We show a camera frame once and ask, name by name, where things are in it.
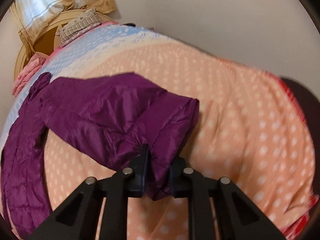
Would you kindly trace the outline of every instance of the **purple jacket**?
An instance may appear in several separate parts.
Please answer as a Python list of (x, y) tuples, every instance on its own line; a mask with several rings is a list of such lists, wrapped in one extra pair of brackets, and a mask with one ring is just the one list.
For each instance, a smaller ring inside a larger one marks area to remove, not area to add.
[(151, 170), (147, 194), (166, 196), (169, 165), (194, 129), (199, 101), (169, 93), (134, 73), (94, 79), (44, 73), (30, 88), (12, 125), (1, 160), (4, 218), (22, 238), (46, 217), (51, 205), (44, 181), (41, 135), (50, 128), (103, 166), (127, 167), (147, 143)]

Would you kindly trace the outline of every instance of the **bedspread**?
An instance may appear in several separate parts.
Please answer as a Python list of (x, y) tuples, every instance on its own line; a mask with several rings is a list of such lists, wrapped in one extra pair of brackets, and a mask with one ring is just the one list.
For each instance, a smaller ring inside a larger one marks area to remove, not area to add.
[[(313, 143), (297, 102), (277, 77), (146, 29), (97, 27), (54, 52), (17, 96), (0, 149), (31, 84), (48, 71), (53, 79), (136, 72), (170, 92), (198, 98), (199, 123), (181, 156), (207, 177), (230, 177), (278, 228), (308, 210)], [(86, 177), (113, 174), (52, 131), (44, 147), (53, 209)], [(182, 199), (130, 199), (128, 239), (186, 239), (187, 212)]]

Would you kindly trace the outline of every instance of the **white wall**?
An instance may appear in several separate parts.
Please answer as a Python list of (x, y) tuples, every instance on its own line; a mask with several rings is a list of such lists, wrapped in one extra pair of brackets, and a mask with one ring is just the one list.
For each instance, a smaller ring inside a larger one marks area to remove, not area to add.
[(135, 23), (138, 26), (154, 27), (152, 0), (115, 0), (118, 10), (108, 14), (121, 24)]
[(22, 47), (13, 16), (8, 11), (0, 22), (0, 134), (13, 104), (13, 71)]

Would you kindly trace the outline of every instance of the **folded pink cloth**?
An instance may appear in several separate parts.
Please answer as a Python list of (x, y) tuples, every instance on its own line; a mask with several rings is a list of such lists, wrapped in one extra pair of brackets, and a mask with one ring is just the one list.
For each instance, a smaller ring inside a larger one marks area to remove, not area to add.
[(16, 97), (32, 76), (43, 66), (45, 58), (35, 53), (29, 63), (19, 73), (17, 79), (13, 83), (12, 95)]

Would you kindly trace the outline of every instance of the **pillow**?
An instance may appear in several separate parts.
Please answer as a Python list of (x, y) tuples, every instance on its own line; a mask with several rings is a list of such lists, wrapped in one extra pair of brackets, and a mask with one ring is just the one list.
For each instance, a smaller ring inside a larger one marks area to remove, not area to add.
[(86, 28), (84, 28), (83, 30), (78, 31), (75, 35), (73, 35), (72, 37), (70, 37), (69, 39), (67, 39), (63, 44), (60, 44), (60, 47), (64, 47), (67, 46), (69, 43), (71, 43), (72, 41), (74, 41), (75, 39), (79, 38), (80, 36), (82, 36), (83, 34), (87, 33), (88, 31), (94, 29), (95, 27), (99, 26), (100, 23), (95, 23), (92, 24)]
[(97, 15), (95, 8), (85, 11), (79, 17), (74, 18), (71, 22), (56, 32), (56, 35), (60, 36), (60, 46), (65, 46), (65, 42), (76, 35), (79, 31), (84, 30), (91, 25), (95, 25), (96, 27), (97, 24), (101, 24), (101, 19)]

